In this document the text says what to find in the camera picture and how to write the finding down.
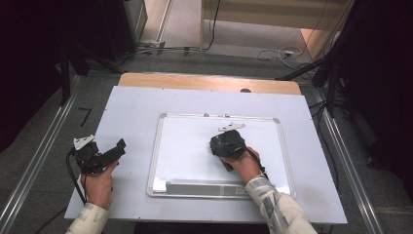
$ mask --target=white table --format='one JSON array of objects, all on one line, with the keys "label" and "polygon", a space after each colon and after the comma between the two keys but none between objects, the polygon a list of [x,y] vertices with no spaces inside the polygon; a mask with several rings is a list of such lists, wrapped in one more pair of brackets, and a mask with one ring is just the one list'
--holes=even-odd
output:
[{"label": "white table", "polygon": [[[158,119],[162,113],[274,116],[282,122],[296,201],[314,223],[347,223],[303,96],[114,87],[96,132],[102,152],[127,144],[113,174],[111,218],[185,222],[264,222],[252,200],[154,198],[147,192]],[[74,192],[66,218],[82,208]]]}]

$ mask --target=whiteboard frame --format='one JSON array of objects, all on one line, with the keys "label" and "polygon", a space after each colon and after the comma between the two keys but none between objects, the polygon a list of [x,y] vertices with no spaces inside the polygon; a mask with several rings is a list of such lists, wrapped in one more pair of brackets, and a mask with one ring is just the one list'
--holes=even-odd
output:
[{"label": "whiteboard frame", "polygon": [[[220,194],[168,194],[167,191],[167,185],[163,187],[164,185],[162,184],[163,182],[159,182],[156,177],[157,175],[157,169],[158,169],[158,159],[159,159],[159,152],[160,152],[160,146],[161,146],[161,141],[162,141],[162,136],[163,136],[163,129],[164,129],[164,124],[165,120],[168,117],[174,117],[174,118],[208,118],[208,119],[218,119],[218,120],[225,120],[225,121],[231,121],[231,120],[255,120],[255,121],[264,121],[264,122],[274,122],[277,127],[277,134],[278,134],[278,139],[280,141],[280,149],[281,149],[281,155],[282,155],[282,161],[283,161],[283,167],[285,170],[285,176],[289,188],[289,195],[292,198],[296,197],[296,190],[294,188],[294,183],[293,183],[293,177],[292,177],[292,172],[290,169],[290,164],[288,160],[288,154],[286,151],[285,143],[284,143],[284,137],[282,133],[282,125],[279,119],[277,118],[266,118],[266,117],[247,117],[247,116],[230,116],[230,115],[209,115],[205,113],[204,115],[197,115],[197,114],[180,114],[180,113],[163,113],[161,114],[159,120],[158,120],[158,127],[157,127],[157,132],[156,132],[156,138],[155,138],[155,144],[154,144],[154,150],[153,150],[153,155],[152,155],[152,161],[151,161],[151,167],[149,171],[149,179],[148,179],[148,185],[147,185],[147,194],[152,197],[173,197],[173,198],[209,198],[209,199],[222,199],[222,198],[228,198],[228,199],[250,199],[249,195],[246,192],[240,192],[244,190],[244,183],[239,182],[239,181],[213,181],[213,180],[199,180],[199,183],[194,184],[193,181],[185,181],[185,179],[177,179],[179,181],[184,181],[184,186],[191,186],[191,185],[196,185],[201,190],[206,190],[208,188],[210,189],[218,189],[221,191]],[[163,187],[162,189],[165,189],[165,191],[158,190],[158,188],[154,189],[154,186],[157,186],[157,183],[161,183]],[[237,191],[236,194],[228,194],[228,191]]]}]

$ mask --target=sleeve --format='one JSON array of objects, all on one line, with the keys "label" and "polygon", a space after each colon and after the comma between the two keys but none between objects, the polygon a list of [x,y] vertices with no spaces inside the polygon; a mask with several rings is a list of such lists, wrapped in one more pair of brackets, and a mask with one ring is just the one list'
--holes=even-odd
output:
[{"label": "sleeve", "polygon": [[100,234],[108,217],[107,210],[87,203],[67,229],[66,234]]},{"label": "sleeve", "polygon": [[271,234],[317,234],[300,206],[290,196],[277,191],[263,175],[250,180],[245,190],[267,220]]}]

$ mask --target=metal rail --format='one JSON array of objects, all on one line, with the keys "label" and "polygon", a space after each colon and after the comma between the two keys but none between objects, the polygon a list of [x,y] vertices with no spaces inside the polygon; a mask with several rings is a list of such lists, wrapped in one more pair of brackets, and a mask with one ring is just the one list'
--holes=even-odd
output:
[{"label": "metal rail", "polygon": [[60,128],[63,125],[67,114],[69,113],[73,101],[78,94],[80,84],[80,77],[75,76],[73,78],[71,85],[71,90],[73,91],[72,96],[70,96],[69,100],[66,102],[66,105],[61,106],[58,109],[51,126],[48,128],[48,131],[46,132],[45,136],[40,142],[39,147],[34,153],[29,165],[25,169],[24,174],[21,177],[18,185],[11,193],[8,201],[6,202],[6,206],[1,212],[0,233],[8,233],[10,231],[13,222],[15,221],[16,216],[19,213],[20,208],[23,205],[25,198],[27,197],[31,186],[34,183],[34,180],[36,179],[37,175],[42,169],[42,166],[49,154],[49,151],[53,143],[55,142],[58,132],[60,131]]},{"label": "metal rail", "polygon": [[[324,94],[320,89],[316,89],[316,96],[318,101],[325,100]],[[336,120],[331,119],[328,112],[326,111],[323,112],[323,115],[325,124],[330,131],[334,145],[337,149],[338,157],[340,158],[350,186],[352,187],[358,208],[360,209],[368,232],[372,234],[384,233],[379,219],[377,218],[377,215],[374,211],[374,208],[371,205],[370,199],[368,198],[367,192],[362,185],[362,181],[358,175],[357,169],[353,164],[352,158],[350,157],[349,151],[347,150],[346,144],[340,134]]]}]

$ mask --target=black curtain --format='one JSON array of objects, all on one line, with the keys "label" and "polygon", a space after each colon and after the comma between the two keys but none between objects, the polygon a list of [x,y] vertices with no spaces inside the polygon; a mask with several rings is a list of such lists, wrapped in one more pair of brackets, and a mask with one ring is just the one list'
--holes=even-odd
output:
[{"label": "black curtain", "polygon": [[329,62],[340,65],[350,107],[374,133],[370,156],[413,200],[412,13],[411,1],[356,0]]},{"label": "black curtain", "polygon": [[0,3],[0,151],[61,85],[47,9],[42,1]]}]

